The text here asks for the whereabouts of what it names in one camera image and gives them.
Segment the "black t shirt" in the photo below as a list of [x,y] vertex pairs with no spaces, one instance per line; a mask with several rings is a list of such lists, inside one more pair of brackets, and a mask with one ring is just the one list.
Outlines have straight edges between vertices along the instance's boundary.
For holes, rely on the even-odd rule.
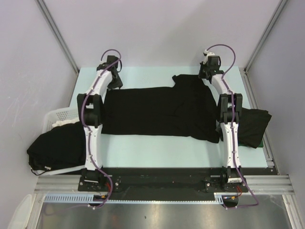
[[174,75],[172,80],[172,87],[108,91],[102,133],[190,136],[218,143],[216,102],[210,88],[197,75]]

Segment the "white plastic laundry basket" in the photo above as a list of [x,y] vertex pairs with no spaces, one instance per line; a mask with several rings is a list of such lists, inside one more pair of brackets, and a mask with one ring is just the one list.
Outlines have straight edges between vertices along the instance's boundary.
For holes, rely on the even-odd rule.
[[48,176],[85,168],[85,134],[76,108],[48,112],[43,132],[27,149],[31,172]]

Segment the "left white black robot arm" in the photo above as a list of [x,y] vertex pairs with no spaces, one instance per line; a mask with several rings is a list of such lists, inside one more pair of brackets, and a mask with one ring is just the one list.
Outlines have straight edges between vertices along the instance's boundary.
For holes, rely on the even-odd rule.
[[105,121],[102,96],[108,90],[120,89],[123,86],[117,71],[120,63],[119,57],[107,56],[107,60],[97,67],[95,79],[89,89],[77,96],[79,120],[85,133],[85,168],[89,171],[103,167],[102,157],[99,155],[99,135]]

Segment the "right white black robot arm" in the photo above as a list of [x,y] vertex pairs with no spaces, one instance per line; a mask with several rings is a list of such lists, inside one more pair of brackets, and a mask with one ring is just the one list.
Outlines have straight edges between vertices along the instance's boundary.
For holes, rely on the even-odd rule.
[[208,80],[219,94],[217,121],[223,134],[224,148],[226,151],[225,167],[240,169],[238,127],[243,96],[236,94],[231,89],[224,79],[224,71],[220,67],[220,56],[207,50],[203,52],[203,61],[200,63],[199,77]]

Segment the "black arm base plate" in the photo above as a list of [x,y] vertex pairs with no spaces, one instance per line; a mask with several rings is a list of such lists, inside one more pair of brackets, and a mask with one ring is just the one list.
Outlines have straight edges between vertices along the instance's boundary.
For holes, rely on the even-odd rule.
[[238,196],[247,193],[242,171],[231,168],[104,168],[83,169],[80,192],[97,192],[95,201],[189,202],[214,200],[216,192]]

